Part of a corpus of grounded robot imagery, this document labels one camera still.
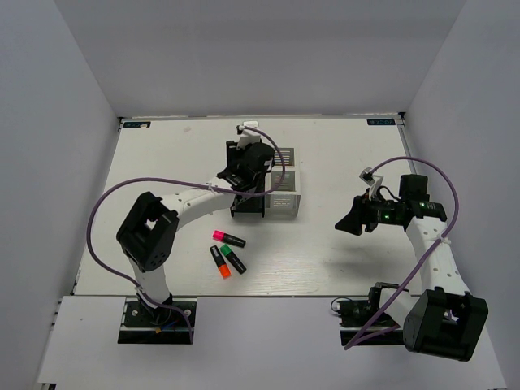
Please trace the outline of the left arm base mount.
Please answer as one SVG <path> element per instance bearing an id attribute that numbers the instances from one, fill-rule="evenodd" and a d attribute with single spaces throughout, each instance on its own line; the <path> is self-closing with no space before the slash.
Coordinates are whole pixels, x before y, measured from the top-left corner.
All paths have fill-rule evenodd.
<path id="1" fill-rule="evenodd" d="M 157 314 L 151 314 L 139 300 L 133 298 L 127 299 L 123 306 L 117 342 L 120 345 L 191 345 L 197 301 L 173 301 L 172 305 L 184 312 L 193 332 L 189 331 L 179 312 L 158 308 Z"/>

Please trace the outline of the green capped black highlighter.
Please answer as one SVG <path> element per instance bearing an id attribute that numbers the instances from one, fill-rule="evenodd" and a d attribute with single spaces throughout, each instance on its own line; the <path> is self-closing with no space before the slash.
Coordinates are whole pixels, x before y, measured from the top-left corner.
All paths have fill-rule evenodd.
<path id="1" fill-rule="evenodd" d="M 244 263 L 238 258 L 235 252 L 226 244 L 220 247 L 222 255 L 229 261 L 229 263 L 235 268 L 235 270 L 243 275 L 247 268 Z"/>

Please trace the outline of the pink capped black highlighter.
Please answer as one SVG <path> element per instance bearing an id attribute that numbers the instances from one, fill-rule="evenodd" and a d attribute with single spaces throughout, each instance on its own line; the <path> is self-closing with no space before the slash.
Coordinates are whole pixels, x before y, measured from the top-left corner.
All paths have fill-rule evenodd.
<path id="1" fill-rule="evenodd" d="M 224 244 L 233 245 L 239 248 L 244 248 L 246 245 L 246 240 L 241 239 L 237 236 L 230 235 L 226 232 L 221 232 L 219 230 L 214 230 L 212 238 Z"/>

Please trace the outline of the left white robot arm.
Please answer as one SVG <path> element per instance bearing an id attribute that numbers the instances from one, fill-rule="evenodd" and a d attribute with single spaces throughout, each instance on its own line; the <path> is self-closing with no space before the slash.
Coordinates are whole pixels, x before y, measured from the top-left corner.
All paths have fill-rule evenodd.
<path id="1" fill-rule="evenodd" d="M 227 166 L 208 184 L 163 197 L 142 193 L 116 233 L 141 286 L 137 296 L 144 315 L 152 323 L 162 324 L 171 317 L 172 295 L 163 264 L 176 233 L 205 215 L 232 208 L 237 200 L 256 197 L 277 153 L 262 141 L 247 146 L 229 141 L 227 147 Z"/>

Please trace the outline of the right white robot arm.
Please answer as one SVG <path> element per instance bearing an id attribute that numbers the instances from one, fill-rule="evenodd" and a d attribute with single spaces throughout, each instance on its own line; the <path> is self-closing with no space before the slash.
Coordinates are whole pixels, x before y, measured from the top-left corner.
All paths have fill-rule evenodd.
<path id="1" fill-rule="evenodd" d="M 407 350 L 460 362 L 475 351 L 488 317 L 487 302 L 474 297 L 455 263 L 444 207 L 433 202 L 424 175 L 402 175 L 399 194 L 385 198 L 383 178 L 365 171 L 368 189 L 353 199 L 350 212 L 335 228 L 355 236 L 373 232 L 380 224 L 404 229 L 420 269 L 422 293 L 415 297 L 407 288 L 393 300 L 398 284 L 378 282 L 366 300 L 340 298 L 331 311 L 340 317 L 342 343 L 355 339 L 354 332 L 370 322 L 369 331 L 356 341 L 373 344 L 386 332 L 397 332 Z"/>

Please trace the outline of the orange capped black highlighter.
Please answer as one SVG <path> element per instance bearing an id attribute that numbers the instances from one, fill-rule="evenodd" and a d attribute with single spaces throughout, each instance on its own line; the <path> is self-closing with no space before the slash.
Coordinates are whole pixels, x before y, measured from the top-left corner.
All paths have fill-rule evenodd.
<path id="1" fill-rule="evenodd" d="M 216 245 L 210 247 L 210 254 L 214 259 L 215 265 L 217 266 L 220 275 L 227 279 L 231 276 L 231 272 L 228 268 L 226 261 L 224 260 L 223 255 L 221 254 L 219 248 Z"/>

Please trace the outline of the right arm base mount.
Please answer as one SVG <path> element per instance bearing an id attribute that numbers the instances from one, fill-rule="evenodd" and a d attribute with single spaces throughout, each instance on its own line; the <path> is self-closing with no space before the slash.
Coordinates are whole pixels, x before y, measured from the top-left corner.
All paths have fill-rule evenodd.
<path id="1" fill-rule="evenodd" d="M 365 298 L 337 297 L 331 302 L 331 312 L 339 319 L 340 342 L 342 347 L 345 347 L 362 326 L 377 312 L 381 292 L 395 290 L 397 287 L 398 284 L 378 282 L 370 288 Z M 370 338 L 369 340 L 362 340 L 358 343 L 358 346 L 390 346 L 403 344 L 402 330 L 396 328 L 388 333 Z"/>

